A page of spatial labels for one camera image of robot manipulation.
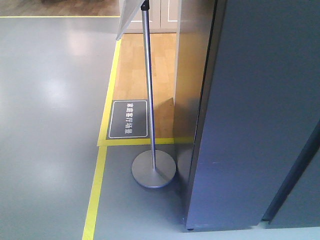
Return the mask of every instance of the wooden floor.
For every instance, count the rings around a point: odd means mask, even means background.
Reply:
[[[156,138],[173,137],[175,54],[175,33],[151,34]],[[148,99],[142,34],[125,34],[122,37],[113,99]]]
[[[0,16],[119,15],[119,0],[0,0]]]

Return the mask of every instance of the gray wall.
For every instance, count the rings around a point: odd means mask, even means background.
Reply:
[[[187,228],[241,229],[263,217],[320,119],[319,12],[316,1],[227,1]]]

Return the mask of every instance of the white cabinet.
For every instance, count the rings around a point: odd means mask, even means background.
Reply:
[[[181,0],[150,0],[149,25],[151,33],[176,33],[178,8]],[[124,0],[119,0],[120,11]],[[142,33],[142,14],[138,11],[127,33]]]

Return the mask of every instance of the yellow floor line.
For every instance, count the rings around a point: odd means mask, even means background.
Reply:
[[[85,218],[82,240],[94,239],[101,186],[104,178],[106,157],[107,146],[100,146],[98,151],[98,157],[96,160],[95,172],[93,177],[89,205]]]
[[[151,143],[150,138],[137,138],[137,139],[107,139],[99,140],[98,146],[130,146],[130,145],[149,145]],[[172,137],[168,138],[156,138],[155,144],[174,144]]]
[[[0,19],[120,18],[120,16],[0,16]]]
[[[105,140],[107,137],[112,99],[114,96],[114,90],[115,90],[115,84],[116,84],[117,67],[118,67],[119,55],[120,55],[120,46],[121,46],[121,40],[117,41],[115,46],[111,74],[109,79],[109,86],[106,92],[106,98],[105,98],[105,104],[104,104],[104,110],[103,110],[103,115],[101,120],[101,127],[100,127],[98,141]]]

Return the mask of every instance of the sign board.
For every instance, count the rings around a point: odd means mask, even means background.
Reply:
[[[120,17],[120,24],[116,40],[120,40],[122,35],[127,30],[132,19],[134,19],[136,13],[139,11],[141,5],[145,0],[125,0],[123,3],[122,13]]]
[[[147,100],[113,101],[109,126],[109,139],[148,137]]]

